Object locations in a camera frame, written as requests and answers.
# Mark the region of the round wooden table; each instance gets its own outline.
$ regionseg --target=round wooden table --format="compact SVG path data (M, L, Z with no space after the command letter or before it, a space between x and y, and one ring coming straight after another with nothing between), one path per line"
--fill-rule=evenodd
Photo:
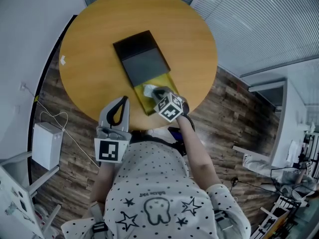
M217 70L214 38L204 20L181 0L97 0L67 30L59 62L64 88L87 116L99 120L112 100L128 96L130 130L153 129L168 122L147 116L113 48L113 43L150 30L179 94L195 109L210 90Z

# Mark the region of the cartoon tooth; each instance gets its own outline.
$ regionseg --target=cartoon tooth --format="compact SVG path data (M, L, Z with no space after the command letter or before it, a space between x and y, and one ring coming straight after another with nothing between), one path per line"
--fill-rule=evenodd
M150 198L144 203L144 211L148 216L151 225L170 222L169 201L163 197Z

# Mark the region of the black device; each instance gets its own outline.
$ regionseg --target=black device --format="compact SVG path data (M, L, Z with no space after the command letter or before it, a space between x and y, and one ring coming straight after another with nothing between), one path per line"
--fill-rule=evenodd
M113 43L113 46L133 87L170 71L149 30Z

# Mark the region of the floor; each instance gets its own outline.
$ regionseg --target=floor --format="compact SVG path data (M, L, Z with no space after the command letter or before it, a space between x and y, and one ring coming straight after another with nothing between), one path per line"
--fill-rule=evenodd
M59 74L59 49L47 71L39 100L52 114L68 112L69 121L66 129L80 146L94 158L94 137L96 121L88 118L72 103L65 92ZM37 105L34 122L39 122L43 108ZM230 180L237 176L240 181L260 185L270 183L268 178L258 177L242 167L243 154L232 150L238 145L269 155L279 119L273 108L261 97L247 91L247 86L222 69L218 69L215 82L201 105L194 110L192 118L196 132L211 156L221 181L231 187ZM42 121L56 124L46 114ZM61 124L66 119L58 118ZM33 181L45 170L35 162L31 165ZM53 225L60 226L71 219L81 218L88 207L88 200L98 168L80 151L67 136L63 137L60 170L36 195L36 202L52 211L56 204L62 206ZM261 191L248 184L238 183L232 189L238 204L251 222L252 231L264 219L260 207L270 209L276 200L275 195Z

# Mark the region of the black star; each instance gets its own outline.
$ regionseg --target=black star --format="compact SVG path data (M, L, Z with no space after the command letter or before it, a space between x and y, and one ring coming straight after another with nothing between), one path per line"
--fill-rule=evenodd
M183 225L187 225L187 222L185 222L186 218L182 218L182 219L180 219L179 217L177 217L177 218L178 218L178 221L176 223L179 223L181 227Z
M116 223L124 224L124 225L125 225L125 231L126 231L126 232L129 230L130 226L139 227L139 226L135 223L135 218L136 218L137 214L134 215L134 216L132 216L132 217L129 217L129 216L126 215L125 212L121 212L121 213L123 214L124 219L121 220L121 221L116 221Z
M134 205L135 204L135 203L132 202L133 198L131 200L127 200L127 198L126 198L125 200L126 200L126 202L124 202L123 204L127 204L128 207L130 207L130 205Z
M195 216L195 210L201 208L201 206L195 205L194 200L195 198L193 198L189 203L185 203L182 201L182 203L185 205L185 209L182 211L182 213L190 211Z

